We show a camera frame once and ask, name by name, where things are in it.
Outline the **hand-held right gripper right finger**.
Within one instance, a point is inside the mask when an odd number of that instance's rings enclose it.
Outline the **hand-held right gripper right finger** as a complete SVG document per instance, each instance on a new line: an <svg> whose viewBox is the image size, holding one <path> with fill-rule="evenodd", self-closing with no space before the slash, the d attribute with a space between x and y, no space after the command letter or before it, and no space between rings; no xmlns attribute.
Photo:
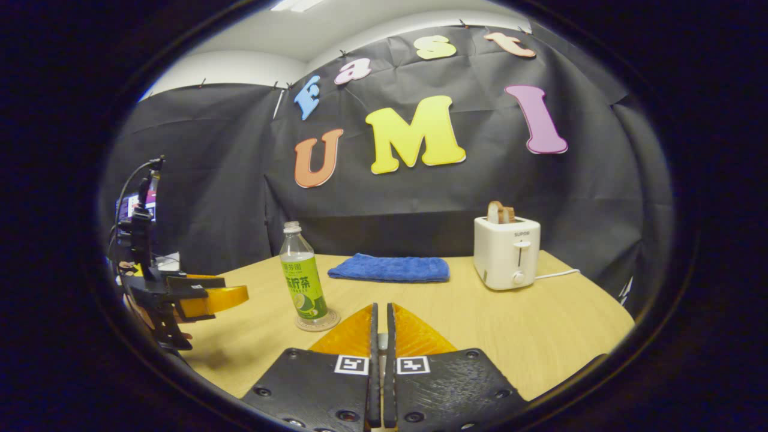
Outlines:
<svg viewBox="0 0 768 432"><path fill-rule="evenodd" d="M387 305L382 422L398 431L486 431L529 402L478 348L434 355L396 353L406 341L400 307Z"/></svg>

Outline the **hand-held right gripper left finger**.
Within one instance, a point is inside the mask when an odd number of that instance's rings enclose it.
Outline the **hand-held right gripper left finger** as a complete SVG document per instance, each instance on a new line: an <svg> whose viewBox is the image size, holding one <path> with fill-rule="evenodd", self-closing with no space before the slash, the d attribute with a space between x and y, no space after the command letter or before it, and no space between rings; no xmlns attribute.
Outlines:
<svg viewBox="0 0 768 432"><path fill-rule="evenodd" d="M289 347L242 402L303 431L381 426L378 307L370 304L309 350Z"/></svg>

